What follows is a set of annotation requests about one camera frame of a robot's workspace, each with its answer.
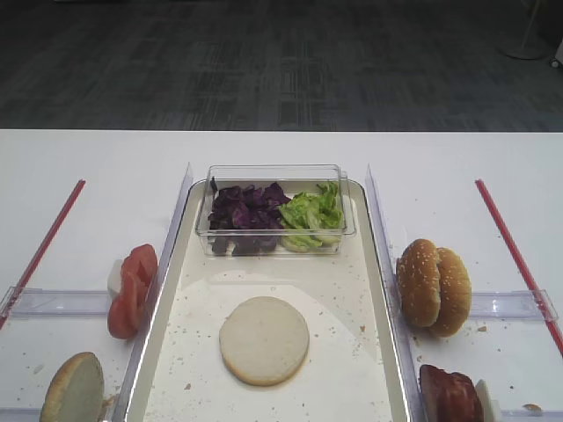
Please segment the clear plastic container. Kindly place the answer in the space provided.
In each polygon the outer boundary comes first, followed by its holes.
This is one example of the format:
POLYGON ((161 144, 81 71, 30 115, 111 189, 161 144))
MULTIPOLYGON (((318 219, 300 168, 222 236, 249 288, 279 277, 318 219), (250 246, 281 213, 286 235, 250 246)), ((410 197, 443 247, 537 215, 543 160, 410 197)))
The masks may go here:
POLYGON ((355 234, 336 164, 214 165, 202 188, 194 230, 211 256, 334 255, 355 234))

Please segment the green lettuce leaves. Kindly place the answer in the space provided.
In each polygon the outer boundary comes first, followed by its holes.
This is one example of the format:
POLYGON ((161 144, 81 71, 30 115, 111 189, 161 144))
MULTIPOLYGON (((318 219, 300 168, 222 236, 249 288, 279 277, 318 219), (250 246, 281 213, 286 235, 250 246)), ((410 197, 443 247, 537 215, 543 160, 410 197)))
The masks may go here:
POLYGON ((343 212, 337 205, 339 184, 326 181, 317 184, 320 193, 301 192, 289 202, 278 207, 284 229, 311 229, 317 235, 284 236, 281 244, 289 251, 307 253, 322 248, 333 248, 340 243, 341 236, 325 235, 323 229, 341 229, 343 212))

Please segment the white floor stand base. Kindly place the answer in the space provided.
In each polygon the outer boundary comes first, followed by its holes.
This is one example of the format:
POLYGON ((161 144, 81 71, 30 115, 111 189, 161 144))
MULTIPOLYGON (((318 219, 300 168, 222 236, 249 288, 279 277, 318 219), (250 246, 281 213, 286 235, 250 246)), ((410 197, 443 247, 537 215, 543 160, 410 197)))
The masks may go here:
POLYGON ((545 46, 532 36, 532 29, 535 24, 541 1, 528 1, 528 4, 530 4, 530 14, 528 16, 528 22, 522 39, 517 43, 509 42, 500 44, 497 47, 498 51, 508 58, 520 61, 536 61, 544 59, 547 56, 545 46))

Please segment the upper tomato slice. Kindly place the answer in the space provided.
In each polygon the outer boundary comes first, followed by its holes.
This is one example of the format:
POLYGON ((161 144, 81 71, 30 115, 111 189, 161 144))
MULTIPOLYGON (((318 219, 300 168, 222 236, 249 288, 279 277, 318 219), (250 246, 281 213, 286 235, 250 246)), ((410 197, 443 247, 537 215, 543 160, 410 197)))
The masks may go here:
POLYGON ((133 288, 138 302, 146 298, 150 284, 157 274, 157 256, 150 244, 135 247, 121 265, 121 285, 127 293, 133 288))

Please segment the left red tape strip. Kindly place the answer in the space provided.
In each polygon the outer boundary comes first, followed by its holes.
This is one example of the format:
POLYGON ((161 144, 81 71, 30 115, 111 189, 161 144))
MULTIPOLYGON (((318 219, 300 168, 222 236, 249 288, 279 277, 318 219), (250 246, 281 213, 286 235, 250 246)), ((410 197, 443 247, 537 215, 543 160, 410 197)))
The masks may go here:
POLYGON ((44 236, 43 240, 41 241, 38 249, 33 254, 32 259, 30 260, 29 264, 27 265, 26 269, 24 270, 23 274, 18 280, 16 286, 7 294, 7 300, 5 304, 1 307, 1 324, 0 327, 3 328, 6 321, 9 318, 10 312, 14 304, 16 303, 17 299, 21 296, 22 292, 24 291, 25 287, 27 286, 29 280, 31 279, 33 273, 35 272, 36 268, 38 267, 41 259, 43 258, 45 252, 48 249, 48 246, 52 243, 55 235, 57 234, 59 228, 64 223, 69 211, 74 206, 75 202, 77 201, 78 196, 84 189, 86 181, 84 179, 79 179, 71 191, 68 199, 66 199, 64 205, 62 206, 61 210, 59 211, 58 215, 56 216, 55 220, 53 221, 52 225, 50 226, 47 234, 44 236))

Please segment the dark red meat patties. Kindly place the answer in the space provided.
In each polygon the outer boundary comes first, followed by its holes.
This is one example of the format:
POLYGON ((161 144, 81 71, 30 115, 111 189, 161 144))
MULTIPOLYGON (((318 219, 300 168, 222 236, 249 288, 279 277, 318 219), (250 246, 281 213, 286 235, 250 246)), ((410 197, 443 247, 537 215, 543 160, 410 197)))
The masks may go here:
POLYGON ((425 364, 420 367, 420 389, 429 421, 484 421, 482 404, 467 375, 425 364))

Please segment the left clear acrylic divider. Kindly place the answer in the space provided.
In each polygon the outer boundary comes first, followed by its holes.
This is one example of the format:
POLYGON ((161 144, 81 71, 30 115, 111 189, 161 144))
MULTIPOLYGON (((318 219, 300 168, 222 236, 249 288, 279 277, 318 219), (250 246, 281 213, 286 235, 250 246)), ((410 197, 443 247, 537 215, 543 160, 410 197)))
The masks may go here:
POLYGON ((160 303, 165 278, 168 274, 172 254, 178 239, 182 218, 185 213, 186 201, 189 196, 189 190, 191 188, 191 185, 193 184, 193 180, 194 178, 192 166, 190 163, 188 163, 184 178, 179 189, 179 195, 172 215, 170 227, 165 239, 164 247, 160 256, 157 275, 156 278, 152 281, 151 287, 149 289, 141 326, 133 343, 130 360, 124 374, 121 390, 119 396, 115 400, 113 414, 109 421, 127 420, 129 408, 131 407, 131 397, 133 395, 134 387, 136 386, 139 378, 141 371, 140 367, 143 363, 143 357, 146 354, 147 341, 152 331, 154 318, 160 303))

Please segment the right clear acrylic divider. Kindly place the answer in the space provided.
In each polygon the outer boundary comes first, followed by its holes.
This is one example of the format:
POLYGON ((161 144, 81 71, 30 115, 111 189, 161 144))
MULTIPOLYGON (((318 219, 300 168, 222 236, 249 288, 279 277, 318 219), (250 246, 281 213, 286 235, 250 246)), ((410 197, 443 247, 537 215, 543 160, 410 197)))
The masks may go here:
POLYGON ((426 421, 423 400, 420 395, 419 377, 413 363, 410 344, 410 331, 400 313, 400 299, 395 281, 391 254, 387 242, 384 216, 380 205, 377 182, 370 166, 367 167, 365 187, 369 202, 369 214, 372 231, 377 249, 386 316, 390 326, 395 372, 400 389, 399 409, 405 414, 400 416, 404 421, 426 421))

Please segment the lower left acrylic crossbar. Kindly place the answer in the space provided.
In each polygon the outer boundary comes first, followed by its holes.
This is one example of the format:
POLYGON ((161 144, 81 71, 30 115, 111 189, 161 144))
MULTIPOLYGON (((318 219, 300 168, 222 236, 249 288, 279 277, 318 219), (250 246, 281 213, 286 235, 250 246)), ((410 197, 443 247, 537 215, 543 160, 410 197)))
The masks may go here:
POLYGON ((1 408, 0 422, 39 422, 40 409, 1 408))

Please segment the white block behind tomatoes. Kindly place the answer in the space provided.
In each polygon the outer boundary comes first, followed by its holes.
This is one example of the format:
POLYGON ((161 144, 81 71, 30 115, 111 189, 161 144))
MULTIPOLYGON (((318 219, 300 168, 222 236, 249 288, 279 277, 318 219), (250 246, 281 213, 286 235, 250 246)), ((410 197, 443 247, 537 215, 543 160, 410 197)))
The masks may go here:
POLYGON ((107 279, 107 290, 112 298, 116 297, 121 291, 121 267, 122 259, 116 259, 110 270, 107 279))

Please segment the bun half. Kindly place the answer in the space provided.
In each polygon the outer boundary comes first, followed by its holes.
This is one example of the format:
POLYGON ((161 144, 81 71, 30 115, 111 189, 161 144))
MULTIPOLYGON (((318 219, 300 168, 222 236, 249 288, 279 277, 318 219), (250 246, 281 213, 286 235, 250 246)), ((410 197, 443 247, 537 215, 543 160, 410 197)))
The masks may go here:
POLYGON ((241 381, 269 387, 287 381, 302 366, 310 332, 288 302, 257 296, 241 302, 219 331, 224 365, 241 381))
POLYGON ((105 382, 99 359, 92 352, 77 353, 55 373, 40 421, 98 421, 105 382))

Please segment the sesame bun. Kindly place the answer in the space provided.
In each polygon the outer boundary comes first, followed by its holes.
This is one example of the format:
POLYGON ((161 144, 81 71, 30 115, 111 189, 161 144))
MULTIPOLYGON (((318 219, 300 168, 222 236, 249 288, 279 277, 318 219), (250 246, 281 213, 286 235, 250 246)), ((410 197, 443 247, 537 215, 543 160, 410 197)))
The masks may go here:
POLYGON ((427 239, 414 240, 397 261, 401 311, 409 324, 429 327, 438 318, 441 288, 437 263, 437 248, 427 239))
POLYGON ((447 338, 456 334, 467 320, 472 305, 472 284, 463 260, 451 249, 438 248, 441 304, 430 332, 447 338))

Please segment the white metal tray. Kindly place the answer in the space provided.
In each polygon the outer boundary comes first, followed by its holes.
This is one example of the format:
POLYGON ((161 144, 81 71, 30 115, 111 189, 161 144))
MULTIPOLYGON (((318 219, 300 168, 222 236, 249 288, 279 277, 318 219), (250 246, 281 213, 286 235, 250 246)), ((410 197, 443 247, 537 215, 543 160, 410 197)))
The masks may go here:
POLYGON ((407 421, 361 185, 344 187, 355 233, 333 255, 212 257, 183 218, 141 338, 126 421, 407 421))

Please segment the tomato slice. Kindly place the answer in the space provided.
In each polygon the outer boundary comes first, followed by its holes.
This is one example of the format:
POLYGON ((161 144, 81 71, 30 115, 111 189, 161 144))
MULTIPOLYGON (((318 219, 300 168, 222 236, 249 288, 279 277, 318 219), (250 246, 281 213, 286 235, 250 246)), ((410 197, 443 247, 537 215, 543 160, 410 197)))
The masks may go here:
POLYGON ((121 285, 127 293, 133 288, 138 302, 146 298, 150 284, 157 274, 157 256, 150 244, 135 247, 121 265, 121 285))
POLYGON ((133 338, 138 332, 148 289, 134 273, 122 276, 121 291, 113 299, 107 315, 107 328, 114 338, 133 338))

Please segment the right red tape strip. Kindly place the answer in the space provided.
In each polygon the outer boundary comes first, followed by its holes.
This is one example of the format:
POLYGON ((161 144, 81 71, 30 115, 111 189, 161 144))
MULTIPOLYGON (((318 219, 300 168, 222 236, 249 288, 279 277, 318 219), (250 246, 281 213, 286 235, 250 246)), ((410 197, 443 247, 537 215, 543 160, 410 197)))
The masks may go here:
POLYGON ((508 229, 508 226, 504 222, 499 209, 494 203, 493 197, 486 188, 485 182, 482 179, 477 179, 475 181, 475 185, 479 190, 479 193, 483 201, 485 202, 486 207, 490 215, 492 216, 497 229, 500 231, 501 237, 508 247, 512 259, 514 260, 520 274, 522 275, 527 288, 531 291, 536 304, 538 305, 539 310, 545 320, 545 325, 550 332, 552 339, 559 350, 559 353, 562 354, 562 333, 556 322, 555 312, 550 309, 549 303, 547 301, 547 295, 541 292, 541 289, 535 282, 534 277, 530 272, 530 269, 527 266, 522 253, 520 252, 514 238, 512 237, 508 229))

